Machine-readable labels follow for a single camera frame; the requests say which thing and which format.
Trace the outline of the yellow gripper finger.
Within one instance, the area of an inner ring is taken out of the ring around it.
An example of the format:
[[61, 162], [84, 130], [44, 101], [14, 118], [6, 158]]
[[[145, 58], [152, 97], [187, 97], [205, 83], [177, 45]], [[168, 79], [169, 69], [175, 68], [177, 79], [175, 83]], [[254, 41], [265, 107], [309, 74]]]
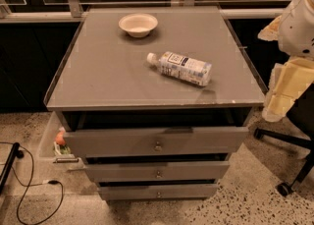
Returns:
[[281, 16], [277, 16], [267, 26], [260, 30], [257, 37], [265, 41], [277, 41], [281, 18]]
[[284, 118], [294, 102], [314, 83], [314, 60], [292, 56], [276, 63], [269, 81], [262, 117], [267, 122]]

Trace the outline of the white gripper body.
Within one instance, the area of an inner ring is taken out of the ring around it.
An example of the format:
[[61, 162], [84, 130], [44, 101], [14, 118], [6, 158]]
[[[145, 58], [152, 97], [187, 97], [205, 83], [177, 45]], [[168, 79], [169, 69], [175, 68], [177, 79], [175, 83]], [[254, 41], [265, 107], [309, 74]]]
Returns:
[[314, 57], [314, 0], [292, 0], [282, 13], [278, 30], [281, 51]]

